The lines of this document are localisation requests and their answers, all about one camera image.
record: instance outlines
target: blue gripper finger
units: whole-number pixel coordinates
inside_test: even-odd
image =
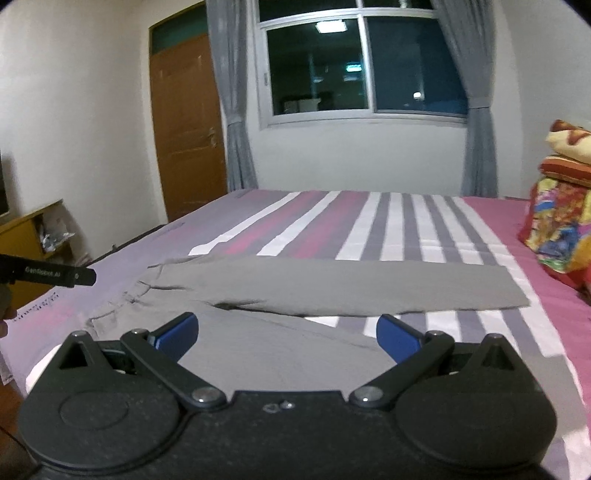
[[[158,330],[151,332],[148,341],[156,350],[178,362],[197,342],[199,321],[194,313],[185,312]]]
[[[375,332],[378,345],[397,364],[417,353],[423,345],[421,332],[388,314],[378,319]]]

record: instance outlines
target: bed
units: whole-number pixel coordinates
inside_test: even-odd
[[[92,288],[54,288],[23,307],[0,341],[9,372],[24,391],[33,366],[96,309],[117,298],[149,266],[188,254],[258,254],[337,260],[423,260],[503,265],[530,300],[521,309],[405,314],[418,330],[445,330],[478,342],[504,334],[532,359],[562,358],[577,396],[591,404],[591,309],[569,287],[545,274],[517,240],[527,203],[375,192],[233,192],[93,265]],[[375,337],[376,317],[316,317],[311,322]],[[588,424],[554,441],[544,465],[559,479],[591,473]]]

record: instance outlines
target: window frame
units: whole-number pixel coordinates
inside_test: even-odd
[[[433,10],[420,8],[397,7],[363,7],[362,0],[356,0],[356,8],[341,8],[309,12],[305,14],[290,15],[265,22],[259,21],[258,0],[249,0],[254,34],[255,47],[255,74],[256,88],[258,92],[259,120],[261,128],[271,125],[289,124],[293,122],[308,122],[321,120],[342,119],[407,119],[414,121],[429,121],[435,123],[465,124],[467,115],[459,113],[428,113],[412,110],[388,110],[378,111],[375,99],[374,66],[371,61],[371,45],[367,17],[413,17],[413,18],[437,18]],[[359,36],[361,38],[361,51],[363,68],[365,72],[367,104],[366,109],[351,110],[326,110],[318,112],[273,114],[273,99],[270,81],[269,51],[267,31],[282,27],[293,27],[322,20],[357,20]]]

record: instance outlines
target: door handle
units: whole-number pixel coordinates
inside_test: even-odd
[[[216,139],[216,130],[214,129],[214,127],[211,127],[209,129],[207,136],[209,137],[209,146],[212,148],[216,148],[217,147],[217,139]]]

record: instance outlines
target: pillow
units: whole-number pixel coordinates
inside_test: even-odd
[[[591,132],[563,120],[556,120],[546,137],[556,153],[591,164]]]
[[[545,177],[564,180],[591,189],[591,165],[562,155],[546,157],[538,167]]]

